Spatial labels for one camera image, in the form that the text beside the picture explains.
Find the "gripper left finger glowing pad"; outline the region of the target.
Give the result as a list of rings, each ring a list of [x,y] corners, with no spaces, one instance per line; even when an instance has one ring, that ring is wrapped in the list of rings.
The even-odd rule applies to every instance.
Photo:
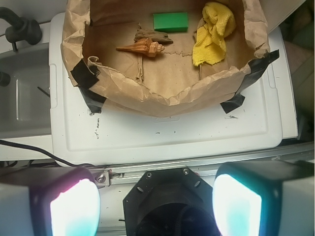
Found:
[[[3,168],[2,236],[94,236],[100,194],[85,168]]]

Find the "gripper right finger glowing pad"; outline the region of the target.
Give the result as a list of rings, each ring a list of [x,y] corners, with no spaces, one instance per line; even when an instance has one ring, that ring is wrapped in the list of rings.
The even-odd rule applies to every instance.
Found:
[[[223,236],[313,236],[315,165],[274,160],[223,163],[212,203]]]

